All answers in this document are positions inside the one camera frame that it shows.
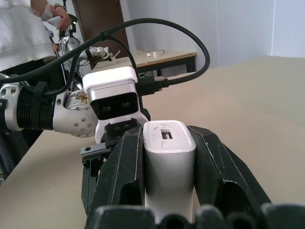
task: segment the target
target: white sweater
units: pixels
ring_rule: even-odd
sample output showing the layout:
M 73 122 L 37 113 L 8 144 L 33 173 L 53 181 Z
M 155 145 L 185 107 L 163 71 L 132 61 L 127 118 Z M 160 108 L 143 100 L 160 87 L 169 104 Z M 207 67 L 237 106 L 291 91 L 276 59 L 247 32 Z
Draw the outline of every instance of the white sweater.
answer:
M 55 55 L 42 23 L 52 17 L 49 4 L 40 18 L 34 15 L 30 2 L 0 0 L 0 72 Z

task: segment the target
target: black cable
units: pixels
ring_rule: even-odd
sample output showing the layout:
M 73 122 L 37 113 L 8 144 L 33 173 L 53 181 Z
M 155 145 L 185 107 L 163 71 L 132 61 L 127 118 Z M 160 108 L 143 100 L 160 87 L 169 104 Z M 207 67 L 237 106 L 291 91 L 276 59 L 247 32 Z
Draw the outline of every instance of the black cable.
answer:
M 44 96 L 55 96 L 55 95 L 61 94 L 61 93 L 65 92 L 66 90 L 68 90 L 68 88 L 70 87 L 70 85 L 73 81 L 73 78 L 74 78 L 74 74 L 75 74 L 75 70 L 76 70 L 77 61 L 78 61 L 79 56 L 80 55 L 77 54 L 76 56 L 73 57 L 72 65 L 71 65 L 71 69 L 70 69 L 70 73 L 69 73 L 69 77 L 68 77 L 66 85 L 64 85 L 61 89 L 59 89 L 55 92 L 46 92 L 44 94 Z M 34 89 L 30 88 L 24 81 L 21 82 L 21 85 L 28 92 L 34 93 Z
M 29 79 L 35 78 L 37 76 L 40 76 L 43 73 L 48 72 L 51 69 L 57 67 L 58 65 L 66 62 L 67 60 L 71 59 L 75 55 L 80 54 L 82 51 L 88 49 L 89 47 L 94 45 L 96 42 L 103 41 L 104 38 L 105 38 L 105 35 L 104 35 L 103 32 L 101 32 L 96 37 L 93 37 L 90 40 L 87 40 L 81 46 L 71 50 L 69 53 L 67 53 L 67 54 L 63 55 L 62 57 L 52 61 L 51 63 L 46 64 L 45 66 L 43 66 L 43 67 L 41 67 L 39 69 L 36 69 L 36 70 L 31 71 L 29 73 L 25 73 L 23 75 L 19 75 L 19 76 L 12 77 L 12 78 L 5 78 L 5 79 L 3 78 L 3 79 L 0 79 L 0 83 L 15 83 L 15 82 L 27 81 Z
M 72 36 L 69 36 L 69 38 L 68 38 L 68 40 L 67 40 L 67 42 L 66 42 L 66 45 L 65 45 L 65 52 L 66 52 L 67 49 L 68 49 L 68 44 L 69 44 L 69 40 L 71 39 L 71 37 L 72 37 Z
M 103 41 L 105 38 L 108 38 L 113 33 L 117 32 L 121 29 L 125 29 L 129 26 L 133 26 L 133 25 L 136 25 L 136 24 L 143 24 L 143 23 L 161 24 L 161 25 L 166 25 L 166 26 L 170 26 L 172 28 L 175 28 L 175 29 L 185 33 L 189 37 L 191 37 L 199 45 L 200 49 L 204 53 L 205 64 L 204 64 L 202 69 L 200 69 L 198 72 L 196 72 L 194 74 L 191 74 L 191 75 L 188 75 L 188 76 L 185 76 L 185 77 L 168 80 L 168 82 L 167 82 L 168 85 L 184 83 L 184 82 L 193 80 L 193 79 L 201 76 L 202 74 L 204 74 L 206 72 L 206 70 L 208 69 L 208 67 L 210 65 L 210 55 L 209 55 L 209 52 L 206 49 L 205 45 L 200 41 L 200 39 L 198 37 L 196 37 L 192 32 L 190 32 L 186 28 L 184 28 L 184 27 L 182 27 L 178 24 L 175 24 L 173 22 L 165 21 L 165 20 L 161 20 L 161 19 L 144 18 L 144 19 L 135 19 L 135 20 L 127 21 L 127 22 L 124 22 L 124 23 L 122 23 L 118 26 L 115 26 L 114 28 L 112 28 L 108 31 L 101 32 L 96 37 L 86 41 L 84 44 L 82 44 L 79 47 L 73 49 L 68 54 L 63 55 L 61 58 L 56 59 L 56 60 L 52 61 L 51 63 L 49 63 L 49 64 L 47 64 L 47 65 L 45 65 L 45 66 L 43 66 L 39 69 L 36 69 L 32 72 L 29 72 L 29 73 L 26 73 L 26 74 L 23 74 L 23 75 L 20 75 L 20 76 L 16 76 L 14 78 L 0 79 L 0 83 L 14 83 L 14 82 L 26 81 L 28 79 L 35 78 L 35 77 L 41 75 L 42 73 L 47 72 L 47 71 L 51 70 L 52 68 L 58 66 L 59 64 L 64 63 L 65 61 L 69 60 L 73 56 L 81 53 L 82 51 L 86 50 L 87 48 L 89 48 L 90 46 L 95 44 L 96 42 Z
M 45 96 L 56 96 L 56 95 L 61 94 L 61 93 L 68 90 L 68 88 L 70 87 L 70 85 L 73 82 L 73 78 L 74 78 L 74 74 L 75 74 L 75 70 L 76 70 L 76 66 L 77 66 L 79 56 L 80 56 L 80 53 L 73 57 L 71 68 L 70 68 L 70 73 L 69 73 L 69 77 L 68 77 L 66 85 L 64 85 L 61 89 L 59 89 L 55 92 L 47 92 L 45 94 Z
M 114 42 L 117 42 L 119 45 L 122 46 L 122 48 L 125 50 L 125 52 L 127 53 L 129 59 L 130 59 L 130 62 L 132 63 L 132 67 L 134 68 L 135 70 L 135 73 L 137 75 L 137 78 L 139 78 L 139 71 L 138 71 L 138 67 L 137 67 L 137 64 L 134 60 L 134 57 L 132 56 L 132 53 L 130 52 L 129 48 L 127 47 L 127 45 L 122 42 L 120 39 L 114 37 L 114 36 L 108 36 L 106 38 L 106 40 L 111 40 L 111 41 L 114 41 Z
M 129 26 L 133 26 L 133 25 L 137 25 L 137 24 L 143 24 L 143 23 L 153 23 L 153 24 L 166 25 L 166 26 L 172 27 L 174 29 L 177 29 L 177 30 L 183 32 L 184 34 L 186 34 L 190 38 L 192 38 L 196 42 L 196 44 L 198 44 L 198 46 L 200 47 L 200 49 L 202 50 L 202 52 L 205 56 L 205 64 L 204 64 L 202 69 L 200 69 L 199 71 L 197 71 L 194 74 L 191 74 L 191 75 L 188 75 L 188 76 L 185 76 L 185 77 L 168 80 L 168 85 L 184 83 L 184 82 L 196 79 L 199 76 L 201 76 L 202 74 L 204 74 L 206 72 L 206 70 L 208 70 L 208 68 L 210 66 L 210 54 L 209 54 L 208 50 L 206 49 L 205 45 L 202 43 L 202 41 L 196 35 L 194 35 L 192 32 L 190 32 L 186 28 L 184 28 L 184 27 L 182 27 L 182 26 L 180 26 L 176 23 L 166 21 L 166 20 L 162 20 L 162 19 L 154 19 L 154 18 L 135 19 L 135 20 L 127 21 L 127 22 L 124 22 L 120 25 L 117 25 L 117 26 L 109 29 L 107 31 L 107 33 L 108 33 L 108 35 L 112 35 L 113 33 L 117 32 L 119 30 L 125 29 Z
M 89 60 L 87 60 L 87 61 L 86 61 L 85 63 L 83 63 L 83 64 L 80 64 L 80 67 L 89 65 L 90 63 L 88 63 L 88 62 L 89 62 Z
M 80 71 L 77 71 L 76 74 L 74 74 L 74 78 L 78 81 L 78 82 L 82 82 L 82 78 L 81 78 L 81 73 Z

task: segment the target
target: beige table surface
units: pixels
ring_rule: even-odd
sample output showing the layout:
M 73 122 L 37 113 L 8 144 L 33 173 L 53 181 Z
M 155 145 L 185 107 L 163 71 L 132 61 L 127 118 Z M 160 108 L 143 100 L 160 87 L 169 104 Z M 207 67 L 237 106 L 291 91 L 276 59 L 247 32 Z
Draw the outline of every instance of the beige table surface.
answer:
M 144 67 L 152 64 L 179 60 L 196 55 L 197 53 L 195 52 L 165 52 L 164 54 L 157 57 L 147 57 L 145 53 L 134 55 L 133 57 L 137 64 L 137 67 Z M 98 72 L 102 70 L 108 70 L 113 68 L 131 66 L 131 65 L 132 63 L 130 62 L 128 57 L 122 57 L 116 59 L 116 63 L 110 61 L 98 62 L 92 72 Z
M 209 128 L 271 200 L 305 204 L 305 59 L 264 57 L 209 70 L 143 99 L 152 118 Z M 0 188 L 0 228 L 82 229 L 80 147 L 44 132 Z

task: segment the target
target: brown door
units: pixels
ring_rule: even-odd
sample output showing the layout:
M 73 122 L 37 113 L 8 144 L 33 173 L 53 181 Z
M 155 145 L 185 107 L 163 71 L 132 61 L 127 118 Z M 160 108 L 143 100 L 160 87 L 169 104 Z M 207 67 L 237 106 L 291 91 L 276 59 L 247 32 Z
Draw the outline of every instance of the brown door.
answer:
M 76 16 L 79 19 L 79 25 L 83 39 L 96 36 L 99 32 L 107 30 L 123 22 L 120 0 L 72 0 Z M 121 30 L 114 34 L 127 46 L 126 31 Z M 116 54 L 118 50 L 121 53 L 117 58 L 127 56 L 120 45 L 113 41 L 98 42 L 94 46 L 109 47 L 111 53 Z M 96 65 L 96 61 L 91 63 L 91 67 Z

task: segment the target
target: white camera housing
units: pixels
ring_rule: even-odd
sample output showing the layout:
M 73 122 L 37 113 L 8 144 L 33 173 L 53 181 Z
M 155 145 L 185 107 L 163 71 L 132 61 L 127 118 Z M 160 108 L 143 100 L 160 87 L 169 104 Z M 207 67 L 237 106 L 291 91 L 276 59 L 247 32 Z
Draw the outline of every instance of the white camera housing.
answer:
M 84 76 L 83 87 L 98 117 L 95 132 L 100 143 L 105 126 L 136 119 L 140 125 L 148 122 L 141 113 L 135 84 L 137 75 L 132 67 L 109 69 Z

